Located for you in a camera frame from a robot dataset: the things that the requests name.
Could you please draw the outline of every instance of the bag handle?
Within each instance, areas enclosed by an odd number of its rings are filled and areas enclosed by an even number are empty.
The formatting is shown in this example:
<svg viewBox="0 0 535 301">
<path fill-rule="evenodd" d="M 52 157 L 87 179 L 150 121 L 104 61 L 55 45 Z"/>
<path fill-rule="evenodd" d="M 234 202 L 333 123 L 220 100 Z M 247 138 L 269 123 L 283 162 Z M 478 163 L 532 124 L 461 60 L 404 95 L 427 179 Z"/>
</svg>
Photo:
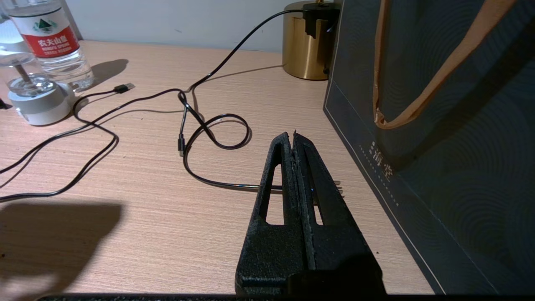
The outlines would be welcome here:
<svg viewBox="0 0 535 301">
<path fill-rule="evenodd" d="M 437 73 L 433 76 L 420 96 L 394 120 L 388 122 L 381 113 L 379 95 L 381 59 L 383 54 L 384 38 L 386 36 L 386 19 L 390 7 L 390 0 L 381 0 L 377 31 L 375 35 L 375 58 L 373 68 L 373 112 L 375 124 L 384 130 L 395 129 L 408 124 L 418 117 L 429 104 L 435 93 L 440 89 L 448 77 L 472 54 L 483 42 L 483 39 L 505 16 L 516 0 L 485 0 L 472 25 L 457 48 L 449 55 Z"/>
</svg>

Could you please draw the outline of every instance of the water bottle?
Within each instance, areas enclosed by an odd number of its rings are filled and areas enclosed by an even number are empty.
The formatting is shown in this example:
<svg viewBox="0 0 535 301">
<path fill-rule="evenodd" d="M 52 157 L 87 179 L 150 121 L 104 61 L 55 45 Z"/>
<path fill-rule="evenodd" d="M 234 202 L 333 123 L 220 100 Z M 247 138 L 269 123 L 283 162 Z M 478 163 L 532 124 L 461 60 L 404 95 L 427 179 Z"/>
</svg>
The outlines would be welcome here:
<svg viewBox="0 0 535 301">
<path fill-rule="evenodd" d="M 52 80 L 69 84 L 76 92 L 93 84 L 91 66 L 59 0 L 2 0 L 2 3 Z"/>
</svg>

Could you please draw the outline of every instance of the gold cylinder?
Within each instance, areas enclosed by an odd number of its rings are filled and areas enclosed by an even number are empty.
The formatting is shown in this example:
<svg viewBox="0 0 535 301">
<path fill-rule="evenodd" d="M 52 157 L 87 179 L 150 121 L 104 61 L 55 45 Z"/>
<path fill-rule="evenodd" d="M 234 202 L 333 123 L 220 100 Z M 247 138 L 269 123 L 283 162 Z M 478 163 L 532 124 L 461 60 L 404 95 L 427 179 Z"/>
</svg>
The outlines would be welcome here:
<svg viewBox="0 0 535 301">
<path fill-rule="evenodd" d="M 289 4 L 285 10 L 302 9 L 304 4 L 317 1 L 300 1 Z M 284 15 L 282 41 L 282 68 L 288 74 L 302 79 L 325 80 L 334 46 L 334 30 L 327 32 L 326 20 L 316 21 L 316 38 L 305 32 L 302 13 Z"/>
</svg>

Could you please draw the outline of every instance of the white wall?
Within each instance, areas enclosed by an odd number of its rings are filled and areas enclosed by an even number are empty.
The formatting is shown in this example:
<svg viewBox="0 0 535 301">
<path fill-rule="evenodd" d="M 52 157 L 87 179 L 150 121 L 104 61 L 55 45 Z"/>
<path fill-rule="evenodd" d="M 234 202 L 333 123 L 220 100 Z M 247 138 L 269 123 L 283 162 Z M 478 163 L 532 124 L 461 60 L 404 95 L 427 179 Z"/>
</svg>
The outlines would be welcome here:
<svg viewBox="0 0 535 301">
<path fill-rule="evenodd" d="M 297 0 L 65 0 L 84 40 L 233 48 L 267 17 Z M 282 16 L 243 49 L 282 49 Z"/>
</svg>

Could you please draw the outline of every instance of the light wood tabletop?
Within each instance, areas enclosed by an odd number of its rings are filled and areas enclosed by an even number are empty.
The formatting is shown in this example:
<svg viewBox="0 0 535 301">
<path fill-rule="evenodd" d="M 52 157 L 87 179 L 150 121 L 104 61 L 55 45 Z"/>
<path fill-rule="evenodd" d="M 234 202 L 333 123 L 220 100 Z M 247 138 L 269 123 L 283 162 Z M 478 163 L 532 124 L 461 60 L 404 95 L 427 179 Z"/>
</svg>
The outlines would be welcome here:
<svg viewBox="0 0 535 301">
<path fill-rule="evenodd" d="M 136 88 L 91 97 L 80 116 L 91 120 L 137 97 L 186 89 L 210 72 L 228 50 L 81 42 L 97 85 L 81 95 L 132 82 Z M 234 113 L 249 123 L 250 143 L 216 147 L 205 134 L 189 162 L 201 176 L 258 184 L 271 140 L 282 132 L 314 142 L 329 172 L 341 181 L 345 201 L 383 270 L 390 294 L 432 294 L 422 272 L 325 117 L 326 81 L 286 74 L 281 54 L 239 51 L 196 90 L 206 118 Z M 6 87 L 0 88 L 6 99 Z M 193 99 L 188 94 L 188 101 Z M 234 273 L 256 198 L 191 177 L 177 152 L 182 106 L 176 93 L 138 102 L 105 126 L 119 145 L 85 178 L 52 198 L 0 204 L 0 295 L 30 300 L 50 292 L 234 292 Z M 30 126 L 14 109 L 0 110 L 0 168 L 42 140 L 80 126 L 72 116 L 50 126 Z M 185 136 L 197 129 L 190 116 Z M 222 143 L 241 141 L 242 125 L 222 123 Z M 51 143 L 0 195 L 51 192 L 67 184 L 111 141 L 92 129 Z M 16 172 L 0 175 L 0 185 Z M 274 180 L 280 183 L 280 174 Z M 271 197 L 268 221 L 281 223 L 281 196 Z"/>
</svg>

